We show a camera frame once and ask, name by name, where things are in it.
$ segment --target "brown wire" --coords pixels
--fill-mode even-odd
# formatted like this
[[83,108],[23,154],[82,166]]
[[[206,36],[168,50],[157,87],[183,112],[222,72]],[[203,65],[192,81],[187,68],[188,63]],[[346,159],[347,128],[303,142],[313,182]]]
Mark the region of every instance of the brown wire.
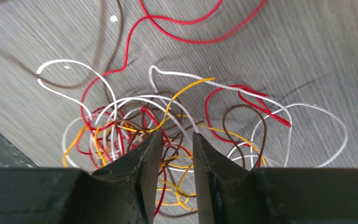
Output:
[[[156,95],[163,95],[163,94],[166,94],[166,93],[172,94],[173,96],[175,95],[175,93],[172,92],[172,91],[160,91],[160,92],[156,93]],[[179,98],[176,98],[176,100],[177,100],[180,104],[182,104],[182,102],[179,100]],[[184,115],[184,111],[183,111],[182,109],[180,109],[180,116],[179,116],[179,118],[177,119],[180,124],[182,123],[183,115]],[[168,130],[171,130],[172,128],[175,128],[175,127],[176,127],[176,124],[173,124],[173,125],[170,126],[170,127],[165,127],[164,130],[168,131]]]
[[134,135],[132,136],[131,140],[128,142],[128,145],[127,145],[127,152],[130,151],[131,149],[131,146],[132,146],[132,143],[134,142],[135,138],[137,137],[137,135],[140,133],[141,131],[140,130],[137,130]]
[[[263,115],[262,115],[260,112],[258,112],[255,108],[253,108],[253,107],[251,107],[251,106],[249,106],[249,105],[235,105],[235,106],[230,107],[230,108],[226,111],[226,113],[223,115],[223,121],[222,121],[222,123],[223,123],[223,130],[224,130],[224,132],[226,133],[226,135],[229,137],[229,139],[230,139],[232,142],[235,142],[235,141],[233,140],[233,138],[231,137],[231,135],[228,133],[228,130],[226,129],[226,124],[225,124],[225,123],[226,123],[226,118],[227,118],[227,115],[228,115],[232,110],[237,109],[237,108],[240,108],[240,107],[244,107],[244,108],[247,108],[247,109],[250,109],[250,110],[254,111],[254,112],[257,114],[257,116],[259,116],[259,118],[262,120],[263,126],[264,126],[264,135],[263,135],[262,147],[260,148],[260,153],[259,153],[258,159],[257,159],[255,165],[252,167],[252,169],[254,169],[255,167],[259,166],[260,163],[261,163],[261,159],[262,159],[262,155],[263,155],[263,152],[264,152],[265,143],[266,143],[266,139],[267,139],[267,123],[266,123],[266,121],[264,120]],[[239,146],[238,146],[238,144],[237,144],[236,142],[235,142],[235,146],[236,146],[236,148],[238,149],[239,153],[241,154],[241,157],[242,157],[242,165],[243,165],[243,167],[245,168],[245,156],[244,156],[242,150],[239,148]]]
[[149,133],[147,132],[147,130],[146,130],[145,128],[143,128],[142,126],[138,125],[137,123],[135,123],[135,122],[133,122],[133,121],[126,120],[126,119],[116,119],[116,120],[114,121],[115,124],[114,124],[114,126],[113,126],[114,130],[117,129],[117,124],[118,124],[118,123],[121,123],[121,122],[128,123],[128,124],[132,125],[134,128],[136,128],[136,129],[142,131],[144,134],[149,135]]
[[[7,1],[0,0],[0,4],[4,3],[4,2],[7,2]],[[120,0],[116,0],[116,2],[117,2],[117,6],[119,7],[119,11],[120,11],[120,30],[119,30],[118,39],[116,40],[116,45],[115,45],[115,48],[114,48],[114,51],[113,51],[113,55],[109,60],[108,67],[110,66],[110,63],[116,57],[116,54],[118,52],[118,47],[119,47],[119,44],[121,42],[121,37],[123,35],[123,28],[124,28],[122,5],[121,5]],[[105,43],[105,33],[106,33],[106,27],[107,27],[107,22],[106,22],[107,9],[108,9],[107,0],[101,0],[100,33],[99,33],[98,44],[97,44],[97,48],[96,48],[92,68],[95,68],[101,61],[101,56],[102,56],[101,51],[102,51],[104,43]],[[52,86],[57,87],[57,88],[76,89],[76,88],[79,88],[79,87],[82,87],[82,86],[86,85],[87,82],[94,76],[94,73],[92,71],[90,71],[90,73],[87,75],[86,78],[84,78],[82,81],[80,81],[79,83],[77,83],[75,85],[57,84],[57,83],[54,83],[54,82],[52,82],[52,81],[50,81],[50,80],[48,80],[46,78],[41,77],[41,75],[35,74],[29,67],[24,65],[14,55],[12,55],[12,54],[10,54],[8,52],[5,52],[2,48],[0,48],[0,56],[5,58],[6,60],[9,60],[9,61],[13,62],[17,66],[19,66],[20,68],[25,70],[27,73],[31,74],[33,77],[38,78],[41,81],[43,81],[45,83],[48,83],[49,85],[52,85]]]
[[[200,120],[200,121],[196,122],[195,125],[201,124],[202,122],[203,122],[203,121]],[[193,127],[193,126],[190,125],[190,126],[186,127],[184,130],[187,131],[187,130],[189,130],[189,129],[192,128],[192,127]],[[183,133],[182,133],[182,132],[179,132],[177,135],[175,135],[175,136],[172,138],[172,141],[175,141],[179,136],[181,136],[181,138],[180,138],[178,147],[176,147],[175,151],[173,152],[173,154],[172,154],[170,157],[179,154],[179,149],[180,149],[180,147],[182,146],[182,142],[183,142],[183,138],[184,138]],[[164,154],[163,154],[163,156],[162,156],[162,159],[163,159],[163,160],[165,159],[166,154],[168,153],[168,150],[169,150],[171,147],[168,147],[168,148],[165,150],[165,152],[164,152]]]

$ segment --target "dark red wire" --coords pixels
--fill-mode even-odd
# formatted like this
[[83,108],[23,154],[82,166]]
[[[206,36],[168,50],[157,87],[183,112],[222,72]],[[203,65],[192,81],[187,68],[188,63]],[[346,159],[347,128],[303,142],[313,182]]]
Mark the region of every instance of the dark red wire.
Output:
[[[245,91],[251,92],[251,93],[253,93],[253,94],[260,95],[260,96],[264,96],[264,97],[267,96],[266,94],[256,92],[256,91],[250,89],[249,87],[247,87],[247,86],[245,86],[245,85],[229,85],[229,86],[230,86],[230,87],[234,87],[234,88],[240,88],[240,89],[243,89],[243,90],[245,90]],[[209,102],[209,100],[211,99],[211,97],[212,97],[214,94],[216,94],[216,93],[218,93],[218,92],[220,92],[220,91],[222,91],[222,90],[224,90],[224,88],[218,88],[218,89],[212,91],[212,92],[207,96],[207,98],[205,99],[204,110],[205,110],[205,118],[206,118],[206,120],[207,120],[208,127],[212,127],[211,120],[210,120],[210,118],[209,118],[209,112],[208,112],[208,102]],[[234,144],[234,142],[229,141],[229,140],[227,140],[227,139],[224,139],[224,138],[218,136],[218,134],[217,134],[214,130],[210,130],[210,131],[211,131],[211,133],[212,133],[217,139],[219,139],[219,140],[221,140],[221,141],[223,141],[223,142],[227,142],[227,143]]]
[[[163,174],[164,174],[164,181],[166,181],[166,171],[165,171],[165,168],[163,168]],[[160,211],[161,204],[163,203],[163,200],[164,200],[165,189],[166,189],[166,183],[164,183],[163,191],[161,192],[160,201],[158,202],[158,205],[157,205],[157,207],[156,207],[156,210],[154,211],[154,217],[156,217],[158,211]]]

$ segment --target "yellow wire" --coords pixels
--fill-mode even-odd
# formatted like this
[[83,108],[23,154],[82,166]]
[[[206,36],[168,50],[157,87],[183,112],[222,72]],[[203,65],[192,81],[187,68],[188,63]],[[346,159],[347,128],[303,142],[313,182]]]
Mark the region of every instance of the yellow wire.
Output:
[[190,196],[196,196],[196,194],[192,193],[192,194],[186,194],[184,190],[182,190],[180,187],[176,186],[175,184],[169,182],[169,181],[164,181],[164,180],[158,180],[161,183],[165,183],[167,185],[169,185],[170,187],[175,189],[175,194],[176,194],[176,199],[179,203],[179,205],[186,209],[187,211],[191,211],[192,208],[187,207],[186,205],[184,205],[184,203],[181,201],[180,196],[185,196],[186,198],[190,197]]
[[[177,117],[183,116],[183,117],[185,117],[185,118],[189,118],[189,116],[187,116],[187,115],[181,115],[181,114],[177,114],[176,116],[177,116]],[[165,121],[167,121],[167,120],[169,120],[169,119],[171,119],[171,118],[168,117],[168,118],[164,119],[161,123],[164,123]],[[225,131],[222,130],[222,129],[218,129],[218,128],[214,128],[214,127],[208,127],[208,126],[206,126],[206,125],[204,125],[204,124],[202,124],[202,123],[200,124],[200,126],[201,126],[201,127],[204,127],[204,128],[208,128],[208,129],[213,130],[213,131],[217,131],[217,132],[225,132]],[[135,129],[130,129],[130,128],[127,128],[127,127],[122,127],[122,126],[120,126],[120,128],[122,128],[122,129],[124,129],[124,130],[131,131],[131,132],[136,132]],[[234,132],[231,132],[231,131],[227,131],[227,132],[228,132],[229,134],[232,134],[232,135],[234,135],[234,136],[240,138],[240,139],[243,140],[244,142],[248,143],[256,152],[259,152],[259,149],[258,149],[255,145],[253,145],[249,140],[245,139],[244,137],[240,136],[240,135],[237,134],[237,133],[234,133]],[[264,164],[265,166],[267,166],[267,163],[266,163],[266,160],[265,160],[264,156],[262,156],[262,162],[263,162],[263,164]],[[171,167],[176,167],[176,168],[187,168],[187,166],[179,166],[179,165],[175,165],[175,164],[168,164],[168,165],[171,166]]]
[[[165,190],[167,190],[167,191],[173,191],[171,188],[166,188]],[[181,205],[181,203],[187,203],[188,201],[190,200],[190,198],[189,197],[186,197],[186,199],[182,202],[182,201],[180,201],[180,202],[176,202],[176,203],[165,203],[165,202],[163,202],[163,203],[161,203],[161,205],[162,206],[178,206],[178,205]]]
[[[69,152],[70,152],[70,150],[73,148],[73,146],[75,146],[75,144],[77,143],[77,141],[79,141],[80,136],[82,135],[82,133],[83,133],[84,130],[86,130],[86,129],[88,129],[88,127],[87,127],[87,126],[84,126],[84,127],[79,131],[79,133],[77,134],[76,138],[73,140],[73,142],[70,144],[70,146],[69,146],[69,147],[67,148],[67,150],[65,151],[64,156],[62,157],[62,163],[63,163],[63,165],[64,165],[65,167],[68,167],[67,160],[66,160],[66,156],[69,154]],[[101,158],[103,158],[101,151],[99,151],[99,149],[98,149],[98,146],[97,146],[97,153],[98,153],[98,155],[99,155]]]
[[[203,82],[207,82],[207,81],[213,81],[215,80],[214,77],[212,78],[204,78],[204,79],[201,79],[201,80],[198,80],[196,82],[193,82],[191,83],[190,85],[186,86],[185,88],[183,88],[181,91],[179,91],[178,93],[175,94],[175,96],[172,97],[170,103],[167,105],[167,108],[165,110],[165,114],[164,114],[164,117],[166,117],[168,115],[168,111],[169,111],[169,108],[171,107],[171,103],[172,101],[174,101],[176,98],[178,98],[178,96],[180,94],[182,94],[183,92],[185,92],[186,90],[190,89],[191,87],[197,85],[197,84],[200,84],[200,83],[203,83]],[[155,127],[154,129],[152,130],[148,130],[147,132],[148,133],[151,133],[151,132],[154,132],[156,131],[157,129],[161,128],[164,124],[165,121],[167,121],[168,119],[164,119],[157,127]],[[127,131],[132,131],[132,132],[136,132],[135,129],[132,129],[132,128],[127,128],[127,127],[123,127],[123,126],[119,126],[120,128],[124,129],[124,130],[127,130]]]
[[[172,159],[177,159],[177,158],[188,158],[188,159],[192,159],[193,157],[192,157],[192,156],[174,155],[174,156],[169,157],[167,160],[170,161],[170,160],[172,160]],[[165,166],[165,164],[167,164],[167,163],[169,163],[169,162],[162,163],[162,164],[160,165],[160,170],[161,170],[161,169],[163,168],[163,166]],[[177,168],[183,168],[183,169],[185,169],[185,168],[187,168],[188,166],[179,166],[179,165],[172,164],[172,167],[177,167]]]
[[79,140],[80,136],[83,134],[84,130],[88,129],[87,126],[84,126],[79,133],[77,134],[75,140],[70,144],[70,146],[67,148],[67,150],[64,153],[64,156],[62,157],[62,164],[64,167],[68,167],[66,156],[69,154],[69,151],[73,148],[73,146],[76,144],[76,142]]
[[185,171],[185,173],[183,174],[182,178],[179,180],[179,182],[178,182],[178,188],[180,188],[181,183],[183,182],[183,180],[184,180],[186,174],[189,172],[189,170],[190,170],[191,167],[192,167],[192,165],[188,166],[188,168],[186,169],[186,171]]

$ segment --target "red wire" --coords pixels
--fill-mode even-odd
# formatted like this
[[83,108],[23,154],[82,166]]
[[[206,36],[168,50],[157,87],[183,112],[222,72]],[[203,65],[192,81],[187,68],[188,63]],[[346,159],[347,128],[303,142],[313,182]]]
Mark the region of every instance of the red wire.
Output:
[[[179,38],[176,37],[172,34],[169,34],[168,32],[166,32],[165,30],[163,30],[158,24],[156,24],[156,22],[153,19],[162,19],[162,20],[166,20],[166,21],[171,21],[173,23],[178,23],[178,24],[183,24],[183,25],[188,25],[188,24],[195,24],[197,22],[201,22],[204,19],[206,19],[207,17],[209,17],[210,15],[212,15],[218,8],[218,6],[220,5],[220,3],[222,2],[222,0],[219,0],[219,2],[216,4],[216,6],[209,12],[207,13],[205,16],[194,20],[194,21],[179,21],[179,20],[175,20],[166,16],[161,16],[161,15],[150,15],[145,6],[143,5],[142,2],[141,3],[141,7],[143,8],[144,12],[146,13],[146,16],[140,18],[139,20],[137,20],[134,25],[131,27],[130,32],[128,33],[127,36],[127,42],[125,45],[125,54],[124,54],[124,63],[122,68],[120,69],[116,69],[116,70],[111,70],[111,71],[107,71],[105,73],[102,74],[102,76],[106,76],[108,74],[111,73],[116,73],[116,72],[121,72],[123,71],[126,67],[127,67],[127,62],[128,62],[128,51],[129,51],[129,46],[130,46],[130,40],[132,37],[132,33],[134,32],[135,28],[137,27],[137,25],[142,22],[143,20],[149,19],[161,32],[163,32],[165,35],[167,35],[168,37],[177,40],[177,41],[181,41],[181,42],[186,42],[186,43],[192,43],[192,44],[211,44],[211,43],[217,43],[217,42],[221,42],[227,38],[229,38],[230,36],[232,36],[233,34],[235,34],[236,32],[238,32],[238,30],[240,30],[243,26],[245,26],[253,17],[255,17],[257,15],[257,13],[259,13],[259,11],[261,10],[261,8],[265,5],[265,3],[267,2],[267,0],[261,0],[260,4],[253,10],[253,12],[251,12],[244,20],[242,20],[239,24],[237,24],[232,30],[228,31],[226,34],[218,37],[218,38],[214,38],[211,40],[206,40],[206,41],[196,41],[196,40],[187,40],[187,39],[183,39],[183,38]],[[87,86],[86,90],[84,91],[83,95],[82,95],[82,99],[81,102],[84,103],[84,100],[86,98],[86,95],[88,93],[88,91],[91,89],[91,87],[98,81],[98,77],[96,79],[94,79],[89,86]],[[84,123],[90,128],[90,130],[95,130],[95,128],[91,127],[91,124],[89,121],[86,120],[85,116],[84,116],[84,110],[81,107],[80,109],[80,113],[83,117],[83,121]]]
[[82,137],[83,137],[83,133],[84,133],[84,132],[82,132],[82,133],[80,134],[79,140],[76,142],[76,145],[75,145],[76,150],[77,150],[78,152],[80,152],[81,154],[83,154],[83,155],[91,155],[91,152],[86,153],[86,152],[83,152],[82,150],[80,150],[79,144],[80,144],[80,140],[81,140]]
[[95,168],[99,169],[98,164],[95,162],[94,157],[91,154],[91,147],[90,146],[89,146],[89,153],[90,153],[91,162],[94,164]]
[[[234,88],[241,88],[241,89],[243,89],[243,90],[245,90],[245,91],[248,91],[248,92],[251,92],[251,93],[253,93],[253,94],[257,94],[257,95],[263,96],[263,97],[266,97],[266,96],[267,96],[267,95],[264,94],[264,93],[256,92],[256,91],[254,91],[254,90],[252,90],[252,89],[250,89],[249,87],[244,86],[244,85],[229,85],[229,86],[230,86],[230,87],[234,87]],[[211,97],[212,97],[214,94],[216,94],[217,92],[220,92],[220,91],[222,91],[222,90],[224,90],[224,88],[218,88],[218,89],[212,91],[212,92],[207,96],[207,98],[205,99],[204,109],[205,109],[205,117],[206,117],[206,120],[207,120],[207,123],[208,123],[208,127],[212,127],[212,124],[211,124],[211,121],[210,121],[210,118],[209,118],[209,112],[208,112],[208,102],[209,102],[209,100],[211,99]],[[227,140],[227,139],[224,139],[224,138],[218,136],[218,134],[217,134],[214,130],[210,130],[210,131],[211,131],[211,133],[212,133],[217,139],[219,139],[219,140],[221,140],[221,141],[223,141],[223,142],[227,142],[227,143],[234,144],[234,142],[229,141],[229,140]]]
[[168,37],[180,41],[180,42],[185,42],[185,43],[192,43],[192,44],[211,44],[211,43],[217,43],[217,42],[221,42],[227,38],[229,38],[230,36],[234,35],[236,32],[238,32],[242,27],[244,27],[251,19],[253,19],[254,16],[257,15],[257,13],[259,13],[259,11],[262,9],[262,7],[265,5],[265,3],[267,2],[267,0],[261,0],[261,2],[259,3],[259,5],[253,10],[253,12],[251,12],[244,20],[242,20],[240,23],[238,23],[233,29],[231,29],[230,31],[228,31],[227,33],[225,33],[224,35],[211,39],[211,40],[206,40],[206,41],[197,41],[197,40],[188,40],[188,39],[183,39],[177,36],[174,36],[168,32],[166,32],[165,30],[163,30],[155,21],[153,18],[156,19],[163,19],[163,20],[167,20],[173,23],[177,23],[177,24],[182,24],[182,25],[191,25],[191,24],[195,24],[198,22],[201,22],[203,20],[205,20],[206,18],[208,18],[210,15],[212,15],[217,8],[220,6],[220,4],[222,3],[223,0],[219,0],[218,3],[215,5],[215,7],[206,15],[204,15],[203,17],[193,20],[193,21],[179,21],[179,20],[175,20],[175,19],[171,19],[165,16],[158,16],[158,15],[150,15],[142,0],[139,0],[139,3],[143,9],[143,11],[145,12],[146,16],[148,17],[148,19],[153,23],[153,25],[159,29],[163,34],[167,35]]
[[188,156],[191,156],[191,153],[190,153],[189,150],[187,150],[185,147],[179,146],[179,148],[182,149],[183,151],[185,151]]
[[[164,181],[166,181],[165,168],[163,168],[163,173],[164,173]],[[161,204],[163,203],[163,199],[164,199],[164,195],[165,195],[165,189],[166,189],[166,183],[164,183],[163,191],[161,192],[160,201],[158,202],[158,205],[157,205],[157,207],[156,207],[156,210],[154,211],[154,217],[156,217],[158,211],[160,211],[160,207],[161,207]]]
[[[156,120],[156,118],[154,118],[154,116],[151,114],[151,112],[146,108],[146,107],[142,107],[141,108],[141,111],[144,111],[147,113],[147,115],[150,117],[150,119],[153,121],[153,123],[158,126],[160,123]],[[171,141],[169,141],[169,138],[168,136],[166,135],[166,133],[164,132],[163,129],[161,129],[161,133],[162,135],[164,136],[165,138],[165,141],[168,142],[169,146],[171,146]]]
[[123,136],[121,134],[121,130],[119,127],[117,127],[117,133],[118,133],[118,138],[120,139],[119,144],[121,145],[121,152],[123,153],[123,155],[125,154],[124,151],[124,141],[123,141]]
[[249,105],[251,105],[252,107],[266,113],[267,115],[269,115],[270,117],[274,118],[275,120],[277,120],[278,122],[282,123],[283,125],[287,126],[287,127],[291,127],[291,123],[288,122],[287,120],[279,117],[278,115],[276,114],[272,114],[271,110],[262,102],[262,100],[260,98],[256,98],[257,101],[259,101],[259,103],[264,107],[261,108],[260,106],[248,101],[247,99],[245,99],[242,95],[241,95],[241,92],[238,92],[238,96],[241,98],[241,100]]

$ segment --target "white wire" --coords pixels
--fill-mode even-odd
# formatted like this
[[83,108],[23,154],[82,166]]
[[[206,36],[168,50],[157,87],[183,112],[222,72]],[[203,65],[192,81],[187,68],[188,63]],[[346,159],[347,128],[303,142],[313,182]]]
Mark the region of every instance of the white wire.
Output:
[[[119,102],[124,101],[123,103],[121,103],[121,104],[118,106],[118,108],[120,108],[122,105],[128,103],[128,102],[131,101],[131,100],[145,101],[145,102],[147,102],[147,103],[150,103],[150,104],[156,106],[156,107],[157,107],[158,109],[160,109],[161,111],[165,112],[165,108],[163,108],[162,106],[160,106],[160,105],[157,104],[156,102],[151,101],[151,100],[148,100],[148,99],[146,99],[146,98],[165,98],[165,99],[170,99],[170,98],[168,98],[168,97],[157,96],[157,95],[143,95],[143,96],[137,96],[137,97],[122,98],[122,99],[118,99],[118,100],[112,102],[111,104],[109,104],[108,106],[106,106],[106,107],[102,110],[101,113],[104,113],[108,108],[112,107],[112,105],[115,105],[115,104],[117,104],[117,103],[119,103]],[[177,101],[173,101],[173,103],[175,103],[176,105],[178,105],[178,106],[183,110],[183,112],[184,112],[184,113],[189,117],[189,119],[191,120],[192,125],[193,125],[195,131],[199,132],[197,126],[195,125],[195,122],[194,122],[193,118],[191,117],[191,115],[189,114],[189,112],[186,110],[186,108],[185,108],[182,104],[178,103]],[[189,136],[187,135],[187,133],[185,132],[183,126],[175,119],[175,117],[172,116],[171,113],[168,113],[168,116],[169,116],[169,117],[173,120],[173,122],[180,128],[180,130],[183,132],[183,134],[184,134],[184,136],[186,137],[186,139],[190,140],[190,137],[189,137]]]
[[[94,69],[92,69],[90,66],[88,66],[88,65],[86,65],[86,64],[84,64],[84,63],[82,63],[82,62],[79,62],[79,61],[70,60],[70,59],[56,59],[56,60],[51,60],[51,61],[45,62],[45,63],[43,63],[41,66],[39,66],[38,70],[36,71],[36,74],[37,74],[37,75],[40,75],[41,72],[43,71],[43,69],[45,69],[47,66],[52,65],[52,64],[55,64],[55,63],[75,63],[75,64],[79,64],[79,65],[81,65],[81,66],[84,66],[84,67],[90,69],[92,72],[94,72],[94,73],[103,81],[103,83],[106,85],[106,87],[108,87],[109,92],[111,93],[111,95],[112,95],[112,97],[113,97],[113,100],[116,100],[115,94],[114,94],[112,88],[110,87],[110,85],[108,84],[108,82],[105,80],[105,78],[104,78],[103,76],[101,76],[97,71],[95,71]],[[50,91],[50,92],[53,92],[53,93],[55,93],[55,94],[57,94],[57,95],[60,95],[60,96],[62,96],[62,97],[65,97],[65,98],[67,98],[67,99],[70,99],[70,100],[74,101],[75,103],[81,105],[81,106],[87,111],[87,114],[89,115],[89,119],[90,119],[90,120],[92,119],[90,110],[89,110],[82,102],[80,102],[80,101],[78,101],[78,100],[76,100],[76,99],[74,99],[74,98],[71,98],[71,97],[69,97],[69,96],[67,96],[67,95],[65,95],[65,94],[62,94],[62,93],[60,93],[60,92],[57,92],[57,91],[55,91],[55,90],[52,90],[52,89],[48,88],[47,86],[45,86],[45,85],[42,83],[42,81],[41,81],[40,78],[38,79],[38,83],[39,83],[43,88],[45,88],[46,90],[48,90],[48,91]],[[117,117],[117,107],[116,107],[116,106],[115,106],[115,110],[113,111],[113,113],[114,113],[114,119],[116,119],[116,117]]]
[[[244,158],[248,158],[248,157],[250,157],[250,158],[252,158],[253,159],[253,157],[259,157],[258,155],[245,155],[245,156],[243,156]],[[233,158],[231,161],[235,161],[235,160],[239,160],[239,159],[242,159],[242,156],[240,156],[240,157],[237,157],[237,158]]]
[[[241,143],[239,143],[238,144],[238,146],[243,146],[243,145],[246,145],[247,144],[247,142],[241,142]],[[237,146],[234,146],[231,150],[230,150],[230,152],[228,153],[228,155],[227,155],[227,158],[229,158],[230,159],[230,156],[233,154],[233,152],[235,151],[237,149]],[[259,156],[259,155],[252,155],[251,154],[251,156],[250,156],[250,159],[251,159],[251,167],[253,167],[255,164],[254,164],[254,162],[253,162],[253,157],[255,157],[255,156]],[[281,166],[281,164],[279,164],[278,162],[276,162],[276,161],[274,161],[274,160],[272,160],[272,159],[270,159],[270,158],[268,158],[268,157],[266,157],[266,155],[265,154],[263,154],[263,157],[267,160],[267,161],[269,161],[270,163],[275,163],[275,164],[278,164],[279,166]]]
[[[330,115],[334,120],[336,120],[340,126],[342,127],[343,131],[344,131],[344,140],[343,140],[343,143],[341,144],[340,148],[336,151],[336,153],[330,157],[326,162],[316,166],[317,168],[320,168],[320,167],[324,167],[326,165],[328,165],[329,163],[331,163],[333,160],[335,160],[335,158],[337,158],[338,155],[341,154],[341,152],[344,150],[345,146],[346,146],[346,143],[348,142],[348,129],[346,128],[345,124],[343,123],[343,121],[338,118],[335,114],[331,113],[330,111],[324,109],[324,108],[321,108],[321,107],[318,107],[318,106],[314,106],[314,105],[310,105],[310,104],[304,104],[304,103],[296,103],[296,104],[290,104],[288,106],[286,106],[286,108],[290,108],[290,107],[293,107],[293,106],[305,106],[305,107],[310,107],[310,108],[313,108],[313,109],[316,109],[316,110],[319,110],[319,111],[322,111],[328,115]],[[282,109],[279,109],[277,111],[274,111],[272,112],[272,114],[276,114],[276,113],[279,113],[281,112]],[[264,119],[267,119],[269,118],[270,116],[267,115],[264,117]],[[254,139],[254,136],[255,136],[255,133],[256,133],[256,130],[258,128],[258,126],[262,123],[262,121],[260,120],[255,128],[253,129],[253,132],[252,132],[252,137],[250,139],[251,142],[253,142],[253,139]]]
[[[150,66],[149,68],[149,81],[151,83],[151,85],[155,88],[156,85],[153,81],[153,70],[155,70],[156,72],[160,73],[160,74],[163,74],[163,75],[175,75],[175,76],[185,76],[185,77],[191,77],[191,78],[195,78],[195,79],[198,79],[198,80],[201,80],[203,79],[202,77],[199,77],[197,75],[193,75],[193,74],[189,74],[189,73],[182,73],[182,72],[175,72],[175,71],[162,71],[160,70],[157,66]],[[256,97],[256,98],[260,98],[260,99],[263,99],[265,101],[268,101],[268,102],[271,102],[275,105],[277,105],[278,107],[282,108],[283,111],[286,112],[288,118],[289,118],[289,123],[292,125],[290,128],[289,128],[289,137],[288,137],[288,146],[286,148],[286,158],[285,158],[285,166],[287,165],[288,161],[289,161],[289,147],[290,147],[290,138],[291,138],[291,132],[292,132],[292,128],[293,128],[293,122],[292,122],[292,118],[291,118],[291,115],[289,113],[289,111],[283,106],[281,105],[280,103],[274,101],[274,100],[271,100],[267,97],[262,97],[262,96],[259,96],[257,94],[253,94],[251,92],[248,92],[248,91],[245,91],[243,89],[239,89],[239,88],[234,88],[234,87],[230,87],[230,86],[226,86],[226,85],[222,85],[222,84],[219,84],[219,83],[215,83],[215,82],[212,82],[212,81],[206,81],[205,83],[208,83],[208,84],[211,84],[211,85],[214,85],[214,86],[217,86],[217,87],[220,87],[220,88],[224,88],[224,89],[227,89],[227,90],[233,90],[233,91],[240,91],[244,94],[247,94],[249,96],[252,96],[252,97]]]
[[[68,149],[67,146],[66,146],[66,138],[67,138],[67,135],[68,135],[68,131],[70,130],[70,128],[71,128],[76,122],[78,122],[78,121],[81,120],[81,119],[82,119],[82,117],[78,117],[78,118],[74,119],[74,120],[71,121],[71,122],[68,124],[68,126],[65,128],[64,133],[62,134],[62,141],[61,141],[62,153],[65,153],[65,152],[67,151],[67,149]],[[75,162],[73,162],[73,160],[70,158],[69,155],[66,155],[65,158],[67,159],[68,163],[69,163],[70,165],[72,165],[73,167],[76,167],[76,168],[79,167],[79,166],[77,166],[77,165],[75,164]]]
[[[178,168],[173,168],[173,167],[170,167],[170,166],[168,166],[168,169],[174,170],[174,171],[179,171],[179,172],[182,172],[182,173],[186,172],[185,169],[178,169]],[[194,170],[189,170],[188,173],[194,173]]]

